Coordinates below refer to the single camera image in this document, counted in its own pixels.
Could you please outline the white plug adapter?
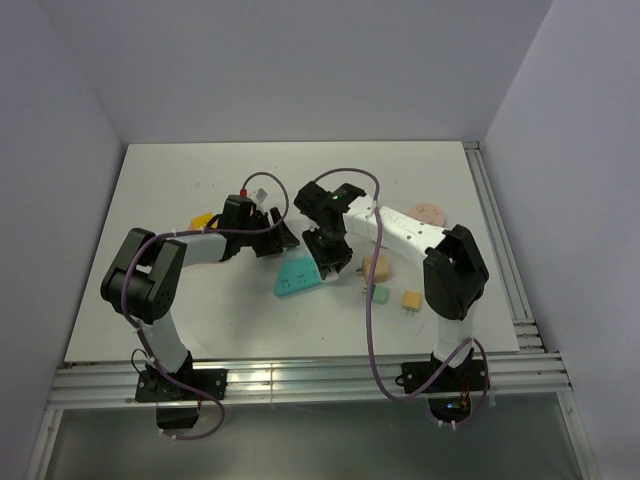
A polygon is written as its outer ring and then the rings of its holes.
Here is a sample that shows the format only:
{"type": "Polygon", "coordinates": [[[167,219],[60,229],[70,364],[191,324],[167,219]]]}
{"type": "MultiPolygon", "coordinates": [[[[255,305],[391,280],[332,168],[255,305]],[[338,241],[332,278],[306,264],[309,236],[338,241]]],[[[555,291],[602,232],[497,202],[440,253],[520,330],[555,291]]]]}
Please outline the white plug adapter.
{"type": "Polygon", "coordinates": [[[339,273],[334,268],[330,268],[327,271],[326,276],[324,277],[324,282],[325,283],[330,283],[330,282],[334,282],[334,281],[336,281],[338,279],[339,279],[339,273]]]}

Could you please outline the teal triangular power strip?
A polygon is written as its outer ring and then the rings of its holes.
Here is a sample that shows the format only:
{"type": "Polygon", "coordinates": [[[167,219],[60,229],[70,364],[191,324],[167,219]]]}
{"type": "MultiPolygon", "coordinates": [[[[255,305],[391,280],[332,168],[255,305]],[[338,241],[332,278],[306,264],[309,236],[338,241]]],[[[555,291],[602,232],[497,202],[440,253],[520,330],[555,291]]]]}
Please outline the teal triangular power strip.
{"type": "Polygon", "coordinates": [[[320,286],[323,280],[313,257],[305,252],[290,250],[278,272],[273,293],[285,298],[320,286]]]}

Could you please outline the beige plug adapter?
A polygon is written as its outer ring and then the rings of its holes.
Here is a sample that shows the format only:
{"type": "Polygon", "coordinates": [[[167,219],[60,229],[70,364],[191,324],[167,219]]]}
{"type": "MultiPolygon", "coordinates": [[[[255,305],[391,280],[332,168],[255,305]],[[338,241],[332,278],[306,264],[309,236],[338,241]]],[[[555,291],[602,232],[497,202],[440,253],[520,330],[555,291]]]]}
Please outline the beige plug adapter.
{"type": "Polygon", "coordinates": [[[374,271],[373,282],[383,283],[391,278],[391,264],[386,255],[380,255],[376,262],[373,262],[371,255],[364,256],[361,265],[356,272],[365,280],[368,279],[371,271],[374,271]]]}

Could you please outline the green plug adapter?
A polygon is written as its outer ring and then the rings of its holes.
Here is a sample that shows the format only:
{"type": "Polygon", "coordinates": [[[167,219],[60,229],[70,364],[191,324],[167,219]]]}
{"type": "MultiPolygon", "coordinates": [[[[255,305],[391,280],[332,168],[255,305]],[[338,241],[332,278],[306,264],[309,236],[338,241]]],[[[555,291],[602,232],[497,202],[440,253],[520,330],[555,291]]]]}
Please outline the green plug adapter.
{"type": "Polygon", "coordinates": [[[384,305],[389,301],[390,289],[388,287],[374,284],[371,288],[365,285],[362,289],[365,298],[371,297],[373,304],[384,305]]]}

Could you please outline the yellow cube power socket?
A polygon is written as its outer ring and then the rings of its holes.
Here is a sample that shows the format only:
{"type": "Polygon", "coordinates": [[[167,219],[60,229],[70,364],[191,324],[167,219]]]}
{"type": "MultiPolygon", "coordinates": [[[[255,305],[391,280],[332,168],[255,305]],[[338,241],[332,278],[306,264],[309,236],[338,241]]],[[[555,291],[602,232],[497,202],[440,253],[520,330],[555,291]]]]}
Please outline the yellow cube power socket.
{"type": "Polygon", "coordinates": [[[204,228],[212,218],[213,218],[213,214],[211,212],[207,212],[205,214],[194,217],[190,221],[189,229],[200,230],[204,228]]]}

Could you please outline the pink round power strip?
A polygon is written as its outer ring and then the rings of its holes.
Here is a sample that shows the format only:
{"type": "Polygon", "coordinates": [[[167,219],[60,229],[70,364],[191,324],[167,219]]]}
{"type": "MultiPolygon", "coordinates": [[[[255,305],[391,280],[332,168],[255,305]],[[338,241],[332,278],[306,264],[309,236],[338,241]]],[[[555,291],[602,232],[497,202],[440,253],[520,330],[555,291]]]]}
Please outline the pink round power strip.
{"type": "Polygon", "coordinates": [[[445,227],[446,215],[444,210],[429,202],[420,202],[411,206],[407,215],[418,222],[435,227],[445,227]]]}

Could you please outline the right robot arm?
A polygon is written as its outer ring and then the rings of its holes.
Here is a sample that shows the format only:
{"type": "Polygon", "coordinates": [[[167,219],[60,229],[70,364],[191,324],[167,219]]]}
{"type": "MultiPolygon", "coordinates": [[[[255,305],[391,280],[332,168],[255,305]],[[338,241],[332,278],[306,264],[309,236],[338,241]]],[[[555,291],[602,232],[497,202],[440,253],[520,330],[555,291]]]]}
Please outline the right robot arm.
{"type": "Polygon", "coordinates": [[[433,378],[443,389],[457,388],[467,377],[473,350],[468,317],[489,280],[470,230],[421,223],[348,183],[330,192],[311,181],[299,190],[294,205],[314,225],[302,237],[322,278],[338,275],[351,261],[348,234],[422,268],[424,297],[438,320],[433,378]]]}

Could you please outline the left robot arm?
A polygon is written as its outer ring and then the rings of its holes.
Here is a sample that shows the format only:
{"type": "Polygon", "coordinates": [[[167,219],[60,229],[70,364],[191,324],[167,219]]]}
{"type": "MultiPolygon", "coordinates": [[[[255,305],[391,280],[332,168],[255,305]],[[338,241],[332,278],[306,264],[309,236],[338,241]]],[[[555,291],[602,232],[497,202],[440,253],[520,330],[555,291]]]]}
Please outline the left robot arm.
{"type": "Polygon", "coordinates": [[[264,213],[255,200],[231,195],[222,212],[199,230],[160,235],[131,229],[102,280],[100,295],[135,328],[151,368],[163,369],[159,388],[172,399],[183,399],[193,391],[195,375],[171,315],[182,270],[228,261],[245,247],[260,258],[299,245],[278,208],[264,213]]]}

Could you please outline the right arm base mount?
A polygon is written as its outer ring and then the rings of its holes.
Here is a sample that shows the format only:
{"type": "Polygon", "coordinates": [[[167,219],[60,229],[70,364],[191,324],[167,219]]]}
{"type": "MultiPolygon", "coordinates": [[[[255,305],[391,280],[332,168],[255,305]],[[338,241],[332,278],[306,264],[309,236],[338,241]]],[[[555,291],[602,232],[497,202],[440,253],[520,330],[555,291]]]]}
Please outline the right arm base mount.
{"type": "MultiPolygon", "coordinates": [[[[395,384],[411,394],[434,374],[441,363],[434,357],[427,361],[405,362],[395,384]]],[[[446,367],[423,392],[429,413],[438,425],[457,427],[468,421],[475,407],[481,406],[490,390],[488,366],[483,360],[467,359],[460,367],[446,367]]]]}

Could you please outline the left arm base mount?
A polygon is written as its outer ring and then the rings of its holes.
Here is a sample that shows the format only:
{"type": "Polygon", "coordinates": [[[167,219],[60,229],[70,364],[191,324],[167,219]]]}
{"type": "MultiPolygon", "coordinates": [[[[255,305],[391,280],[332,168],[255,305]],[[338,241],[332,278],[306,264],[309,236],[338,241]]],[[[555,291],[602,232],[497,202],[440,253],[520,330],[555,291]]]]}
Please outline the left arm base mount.
{"type": "Polygon", "coordinates": [[[139,374],[134,400],[136,403],[156,404],[156,424],[169,431],[191,429],[200,416],[203,393],[223,400],[227,385],[227,369],[196,369],[179,374],[178,380],[186,389],[169,381],[157,370],[147,366],[139,374]]]}

